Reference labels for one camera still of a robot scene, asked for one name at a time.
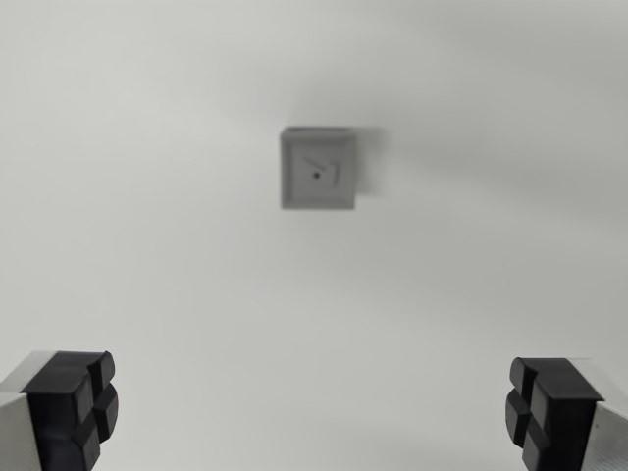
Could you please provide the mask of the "black-padded silver gripper right finger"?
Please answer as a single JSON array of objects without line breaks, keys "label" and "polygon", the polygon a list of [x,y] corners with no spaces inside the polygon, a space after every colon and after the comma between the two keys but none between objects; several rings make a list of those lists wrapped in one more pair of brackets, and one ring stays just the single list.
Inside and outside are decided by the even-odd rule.
[{"label": "black-padded silver gripper right finger", "polygon": [[513,359],[505,425],[531,471],[627,469],[627,391],[585,358]]}]

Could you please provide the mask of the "black-padded silver gripper left finger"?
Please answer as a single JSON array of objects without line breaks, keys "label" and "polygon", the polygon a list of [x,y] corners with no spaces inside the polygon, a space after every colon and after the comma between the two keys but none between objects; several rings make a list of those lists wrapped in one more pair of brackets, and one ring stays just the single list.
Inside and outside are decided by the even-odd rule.
[{"label": "black-padded silver gripper left finger", "polygon": [[1,381],[1,468],[87,471],[116,427],[108,351],[30,353]]}]

